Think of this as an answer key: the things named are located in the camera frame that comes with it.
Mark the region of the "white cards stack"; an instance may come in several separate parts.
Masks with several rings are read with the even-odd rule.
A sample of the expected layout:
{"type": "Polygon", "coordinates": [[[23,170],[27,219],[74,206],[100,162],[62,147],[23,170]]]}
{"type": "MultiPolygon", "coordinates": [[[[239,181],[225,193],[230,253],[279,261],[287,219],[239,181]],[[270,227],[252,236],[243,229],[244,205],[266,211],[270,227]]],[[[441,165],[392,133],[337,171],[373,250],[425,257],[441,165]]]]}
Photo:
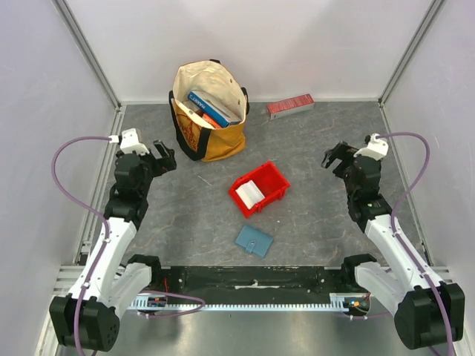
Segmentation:
{"type": "Polygon", "coordinates": [[[237,195],[240,197],[247,209],[251,209],[254,205],[265,199],[265,196],[256,186],[256,184],[250,180],[236,189],[237,195]]]}

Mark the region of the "red plastic bin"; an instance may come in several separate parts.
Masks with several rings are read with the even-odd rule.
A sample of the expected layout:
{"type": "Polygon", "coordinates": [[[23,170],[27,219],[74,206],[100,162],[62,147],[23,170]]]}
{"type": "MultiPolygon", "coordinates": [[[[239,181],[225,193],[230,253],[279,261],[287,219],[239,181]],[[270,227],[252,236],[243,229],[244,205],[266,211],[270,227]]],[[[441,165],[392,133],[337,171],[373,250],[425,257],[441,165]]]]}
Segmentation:
{"type": "Polygon", "coordinates": [[[276,165],[273,162],[268,161],[237,179],[229,189],[229,196],[239,208],[242,215],[245,218],[250,218],[253,214],[262,212],[265,207],[276,200],[282,200],[290,186],[289,181],[278,170],[276,165]],[[251,209],[247,209],[240,197],[237,195],[236,189],[250,180],[259,187],[265,196],[265,199],[254,205],[251,209]]]}

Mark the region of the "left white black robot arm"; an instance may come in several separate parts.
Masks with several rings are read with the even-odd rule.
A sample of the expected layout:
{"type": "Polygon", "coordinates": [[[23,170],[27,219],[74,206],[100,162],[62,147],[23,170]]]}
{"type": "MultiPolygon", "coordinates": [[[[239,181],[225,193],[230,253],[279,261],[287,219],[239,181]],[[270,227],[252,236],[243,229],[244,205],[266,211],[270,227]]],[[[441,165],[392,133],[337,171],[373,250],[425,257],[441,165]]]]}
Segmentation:
{"type": "Polygon", "coordinates": [[[52,299],[49,313],[59,344],[79,355],[108,352],[114,346],[120,321],[143,290],[156,291],[163,282],[156,257],[134,258],[117,274],[124,253],[135,238],[148,210],[148,192],[154,178],[177,167],[174,150],[154,141],[160,153],[140,153],[117,139],[114,184],[103,212],[88,210],[102,223],[96,245],[80,276],[64,296],[52,299]]]}

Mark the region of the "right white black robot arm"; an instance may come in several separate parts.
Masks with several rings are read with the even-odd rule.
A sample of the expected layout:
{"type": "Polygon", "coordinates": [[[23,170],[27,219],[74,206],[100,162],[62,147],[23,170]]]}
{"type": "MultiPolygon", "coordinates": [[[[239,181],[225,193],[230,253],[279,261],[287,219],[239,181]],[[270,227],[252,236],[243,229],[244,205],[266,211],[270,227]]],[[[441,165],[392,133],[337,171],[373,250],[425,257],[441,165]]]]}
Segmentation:
{"type": "Polygon", "coordinates": [[[366,289],[392,315],[397,334],[408,349],[452,346],[463,338],[465,294],[456,283],[443,280],[422,258],[403,232],[380,193],[382,160],[388,152],[385,139],[367,136],[363,148],[339,142],[326,151],[321,163],[342,179],[349,215],[384,256],[385,271],[369,254],[344,259],[341,286],[347,291],[366,289]]]}

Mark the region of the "blue leather card holder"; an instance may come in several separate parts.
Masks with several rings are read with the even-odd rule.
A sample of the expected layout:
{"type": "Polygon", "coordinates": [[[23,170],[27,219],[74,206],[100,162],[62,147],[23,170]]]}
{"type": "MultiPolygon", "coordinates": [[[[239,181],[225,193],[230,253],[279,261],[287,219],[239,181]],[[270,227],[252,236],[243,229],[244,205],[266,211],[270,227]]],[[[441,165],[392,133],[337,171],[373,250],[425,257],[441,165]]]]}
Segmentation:
{"type": "Polygon", "coordinates": [[[274,239],[256,228],[245,225],[240,230],[235,244],[248,254],[264,258],[273,244],[274,239]]]}

